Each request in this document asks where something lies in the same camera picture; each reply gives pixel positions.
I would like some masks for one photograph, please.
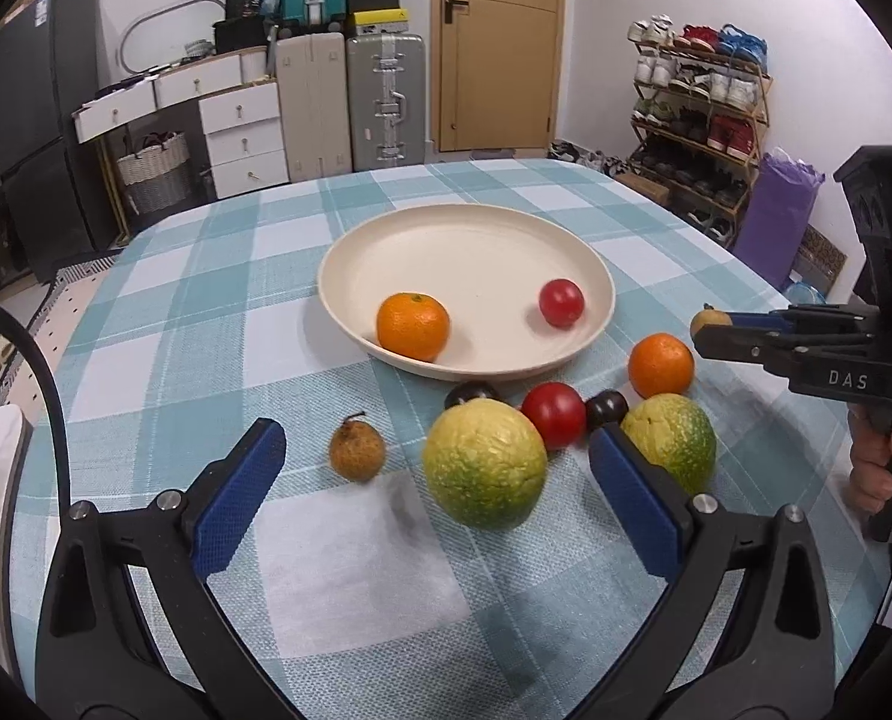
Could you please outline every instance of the plate rim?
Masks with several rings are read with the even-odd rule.
[[[542,362],[540,365],[534,365],[533,367],[529,367],[529,368],[505,368],[504,370],[482,372],[479,370],[460,370],[460,368],[451,367],[450,365],[439,365],[437,362],[425,362],[423,360],[415,360],[411,357],[406,357],[404,355],[397,354],[396,352],[391,352],[388,349],[383,348],[382,346],[379,346],[377,343],[372,343],[372,341],[369,341],[367,338],[364,338],[363,336],[359,335],[358,333],[353,332],[353,330],[351,328],[346,327],[345,322],[342,322],[342,320],[340,320],[339,317],[337,317],[334,314],[334,312],[332,312],[332,308],[329,307],[329,303],[327,302],[327,300],[325,300],[323,298],[323,291],[322,291],[323,271],[326,269],[326,266],[329,263],[329,257],[332,256],[332,252],[334,252],[335,247],[337,247],[337,245],[339,245],[339,242],[341,242],[344,238],[346,238],[346,236],[353,234],[353,232],[356,232],[356,230],[361,229],[369,224],[376,223],[377,221],[382,220],[382,218],[391,217],[391,215],[403,214],[403,213],[407,213],[410,211],[417,212],[417,211],[421,211],[421,210],[424,210],[427,208],[434,209],[434,208],[444,208],[444,207],[467,208],[467,209],[471,208],[471,207],[473,207],[473,208],[476,208],[476,207],[490,208],[490,209],[498,210],[502,213],[507,213],[507,214],[512,214],[512,215],[520,215],[521,217],[529,218],[529,220],[533,220],[536,223],[548,225],[549,227],[554,228],[557,232],[564,233],[564,234],[568,235],[569,237],[574,239],[575,242],[578,242],[579,245],[582,245],[582,247],[586,247],[587,250],[590,250],[591,253],[593,253],[593,255],[596,257],[596,261],[598,261],[598,263],[602,266],[603,271],[605,271],[606,278],[609,279],[609,284],[612,287],[612,299],[610,300],[609,307],[606,311],[605,319],[603,319],[603,321],[599,324],[599,326],[596,327],[596,329],[594,329],[593,332],[591,332],[590,336],[588,336],[588,341],[586,341],[586,343],[583,343],[581,346],[579,346],[579,348],[574,349],[574,351],[570,351],[567,354],[560,355],[560,356],[556,357],[555,359],[549,360],[548,362]],[[583,241],[577,234],[572,232],[572,230],[567,230],[563,226],[556,224],[554,221],[549,221],[546,218],[542,218],[542,217],[540,217],[540,215],[530,213],[529,211],[520,211],[519,209],[516,209],[516,208],[506,208],[505,206],[502,206],[502,205],[492,205],[490,203],[480,203],[480,202],[474,202],[474,201],[473,202],[429,203],[429,204],[425,204],[425,205],[414,205],[414,206],[410,206],[409,208],[396,208],[394,210],[385,211],[381,214],[375,215],[375,217],[367,218],[367,220],[361,221],[357,225],[346,230],[346,232],[344,232],[341,236],[339,236],[337,238],[337,240],[333,241],[332,245],[329,246],[329,249],[323,255],[322,260],[319,261],[319,268],[316,269],[316,295],[318,295],[320,305],[322,305],[323,308],[326,309],[326,313],[329,314],[329,317],[332,319],[332,321],[335,322],[338,325],[338,327],[342,330],[342,332],[345,333],[349,338],[351,338],[355,343],[359,343],[361,346],[364,346],[366,348],[367,352],[372,357],[375,357],[377,360],[380,360],[382,362],[387,362],[387,361],[383,360],[382,358],[383,358],[383,356],[388,356],[388,357],[392,358],[393,360],[401,361],[407,367],[407,368],[404,368],[402,365],[394,365],[394,367],[398,367],[400,370],[417,370],[417,371],[426,370],[426,371],[429,371],[430,373],[423,374],[423,373],[417,372],[417,375],[427,376],[428,378],[438,379],[440,381],[442,380],[442,377],[433,375],[434,372],[438,372],[441,374],[447,374],[447,375],[449,375],[449,377],[460,376],[460,377],[463,377],[463,379],[466,379],[466,378],[471,379],[473,377],[479,377],[479,378],[485,378],[485,379],[500,378],[500,377],[508,378],[510,376],[519,376],[520,374],[521,374],[522,378],[526,378],[530,375],[534,375],[537,372],[541,372],[541,371],[545,371],[545,370],[553,370],[553,368],[559,367],[560,365],[564,365],[566,362],[569,362],[569,360],[572,360],[573,357],[576,357],[581,352],[586,351],[586,349],[588,349],[590,346],[592,346],[593,343],[595,343],[596,340],[599,338],[599,336],[601,336],[602,333],[605,332],[606,327],[609,326],[609,323],[612,322],[612,318],[615,316],[615,299],[617,298],[617,295],[615,294],[615,278],[612,278],[612,271],[610,271],[609,266],[607,265],[606,261],[602,258],[602,256],[599,254],[598,251],[596,251],[591,245],[589,245],[588,242]],[[380,354],[373,353],[371,351],[372,349],[379,351]]]

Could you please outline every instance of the refrigerator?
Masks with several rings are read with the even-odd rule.
[[[0,28],[2,189],[41,282],[118,234],[94,145],[73,125],[98,86],[96,0],[36,0]]]

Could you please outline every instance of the orange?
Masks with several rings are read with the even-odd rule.
[[[449,339],[449,313],[428,295],[397,293],[382,301],[376,336],[383,349],[432,362]]]
[[[663,392],[681,395],[692,384],[694,373],[689,346],[669,333],[643,338],[629,355],[629,381],[644,398]]]

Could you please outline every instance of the beige round plate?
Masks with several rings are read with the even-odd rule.
[[[586,310],[569,330],[539,313],[539,290],[572,279]],[[376,343],[376,312],[394,293],[441,302],[452,332],[435,362]],[[612,275],[585,242],[534,215],[492,205],[428,205],[353,228],[319,266],[319,298],[339,326],[389,365],[433,379],[516,379],[551,370],[605,329],[615,310]]]

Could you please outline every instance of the wooden shoe rack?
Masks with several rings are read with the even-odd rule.
[[[732,172],[737,173],[738,177],[745,180],[749,189],[742,196],[740,201],[735,204],[735,208],[729,208],[716,202],[711,197],[705,196],[705,194],[700,194],[698,191],[692,189],[692,187],[688,187],[671,178],[659,175],[655,170],[649,170],[647,167],[639,164],[636,164],[633,167],[635,172],[639,172],[641,175],[644,175],[657,183],[668,186],[669,189],[674,191],[676,199],[684,201],[684,204],[711,213],[714,217],[716,215],[719,215],[720,217],[721,215],[725,215],[727,218],[730,218],[730,220],[732,220],[734,233],[732,233],[732,237],[723,244],[728,248],[735,242],[738,231],[740,231],[742,217],[745,213],[746,206],[748,205],[749,196],[752,194],[752,189],[756,185],[756,180],[759,179],[759,161],[761,160],[762,153],[764,153],[762,150],[762,142],[769,129],[768,97],[769,90],[772,88],[772,76],[764,74],[761,67],[755,62],[745,62],[740,59],[735,59],[734,57],[718,55],[717,53],[711,52],[699,52],[699,50],[656,46],[654,44],[638,41],[630,42],[636,46],[636,50],[639,53],[644,53],[646,50],[649,52],[662,52],[665,55],[674,56],[680,61],[683,59],[692,60],[698,64],[708,66],[713,70],[717,68],[721,69],[724,71],[724,74],[727,75],[740,73],[742,74],[743,80],[751,80],[759,87],[756,107],[752,111],[745,111],[740,108],[735,108],[727,103],[716,103],[715,101],[706,100],[706,98],[697,97],[697,95],[689,95],[681,90],[655,86],[651,83],[633,81],[633,84],[636,87],[636,93],[641,100],[651,100],[651,98],[655,98],[657,95],[665,95],[668,98],[672,98],[672,101],[681,100],[682,103],[688,101],[689,103],[701,103],[702,105],[705,105],[706,108],[708,108],[708,116],[706,119],[707,127],[711,124],[713,116],[716,115],[730,116],[734,119],[740,119],[741,121],[750,122],[750,124],[752,124],[752,153],[745,159],[738,159],[737,157],[732,156],[732,154],[725,153],[724,151],[717,151],[716,148],[711,148],[711,146],[707,146],[706,143],[698,143],[697,141],[692,141],[689,140],[689,138],[677,135],[666,127],[656,127],[654,124],[649,124],[648,122],[640,121],[639,119],[631,119],[630,121],[641,145],[645,143],[645,140],[649,135],[657,135],[660,138],[665,138],[665,140],[679,143],[681,146],[684,146],[694,153],[708,154],[708,156],[719,160],[724,165],[732,167]]]

